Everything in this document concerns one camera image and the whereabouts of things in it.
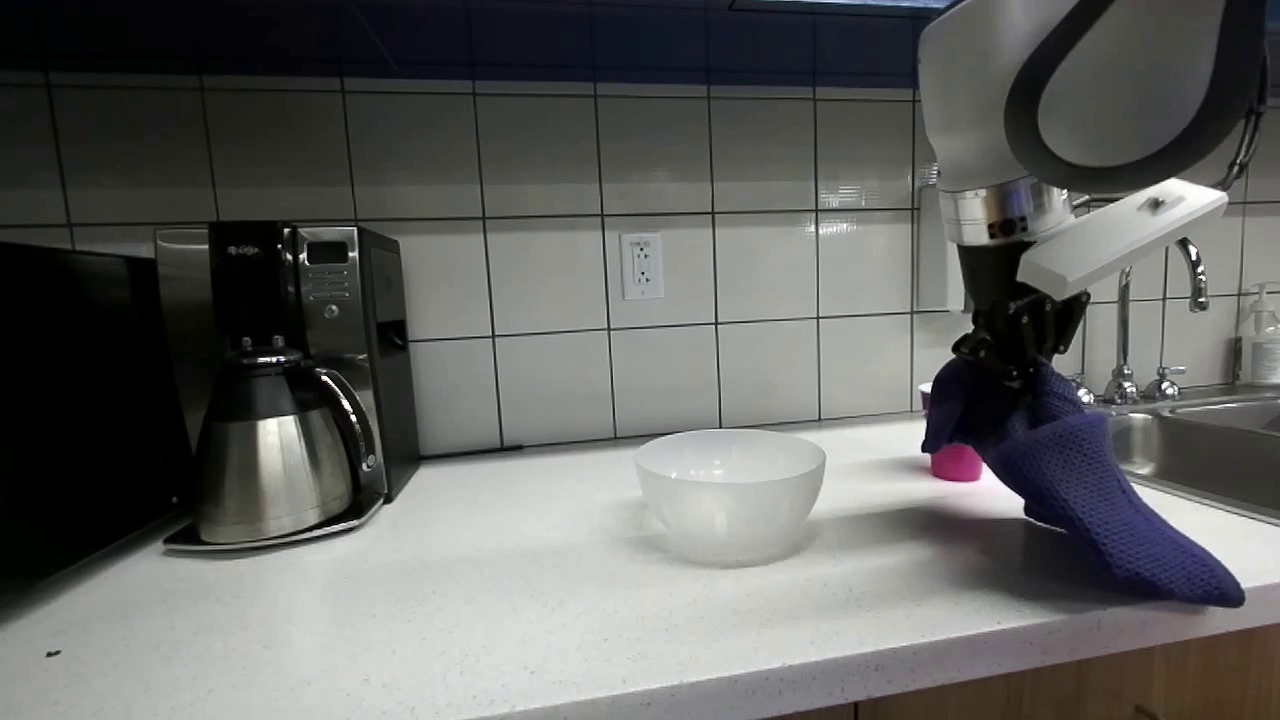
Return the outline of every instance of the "white tile wall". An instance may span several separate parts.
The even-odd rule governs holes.
[[[493,340],[413,345],[408,358],[422,451],[501,449]]]
[[[605,97],[605,212],[707,212],[707,139],[707,99]]]
[[[493,221],[495,333],[605,326],[601,221]]]
[[[200,90],[55,87],[78,224],[212,221]]]
[[[816,314],[816,215],[717,221],[720,319]]]
[[[814,209],[814,99],[713,99],[717,212]]]
[[[823,212],[822,313],[911,313],[907,212]]]
[[[717,326],[614,333],[615,430],[651,437],[720,418]]]
[[[816,105],[822,209],[911,209],[917,105]]]
[[[0,87],[0,221],[64,224],[64,180],[50,87]]]
[[[561,444],[614,437],[609,334],[505,334],[495,340],[510,444]]]
[[[206,90],[220,215],[347,221],[353,160],[342,90]]]
[[[917,309],[907,90],[702,82],[0,76],[0,234],[147,257],[193,221],[400,234],[422,449],[482,451],[917,407],[969,314]],[[1226,381],[1236,305],[1280,281],[1280,129],[1179,257],[1135,262],[1134,365]],[[1219,150],[1193,169],[1217,174]],[[627,301],[619,238],[666,238]],[[1070,356],[1115,358],[1115,284]]]
[[[822,324],[823,417],[911,407],[911,314],[852,314]]]
[[[482,97],[493,215],[601,212],[597,108],[581,97]]]
[[[1130,305],[1130,366],[1142,382],[1157,381],[1162,366],[1162,301]],[[1096,305],[1083,324],[1083,382],[1106,391],[1115,366],[1115,305]]]
[[[493,334],[482,221],[374,224],[400,238],[408,340]]]
[[[359,215],[482,215],[473,97],[347,97]]]
[[[720,326],[726,424],[816,418],[816,319]]]
[[[1280,202],[1247,202],[1239,289],[1280,281]]]

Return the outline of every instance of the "kitchen counter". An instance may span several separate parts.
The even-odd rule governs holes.
[[[433,460],[353,534],[64,580],[0,623],[0,715],[778,715],[1280,623],[1278,522],[1142,488],[1247,589],[1152,605],[933,480],[921,418],[794,430],[829,484],[790,560],[667,554],[636,444]]]

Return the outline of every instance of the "pink object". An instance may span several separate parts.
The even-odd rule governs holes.
[[[936,480],[971,484],[983,475],[983,455],[975,455],[969,444],[944,444],[933,451],[927,471]]]

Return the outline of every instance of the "purple towel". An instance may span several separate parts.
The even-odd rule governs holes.
[[[933,381],[925,451],[941,444],[971,444],[1026,496],[1033,520],[1076,534],[1115,585],[1188,605],[1244,605],[1239,580],[1134,493],[1109,444],[1109,417],[1083,412],[1049,365],[1033,388],[1003,388],[971,358],[944,365]]]

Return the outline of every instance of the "stainless steel carafe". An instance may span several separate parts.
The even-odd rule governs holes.
[[[374,424],[331,366],[299,353],[229,358],[195,449],[206,545],[257,545],[317,527],[375,471]]]

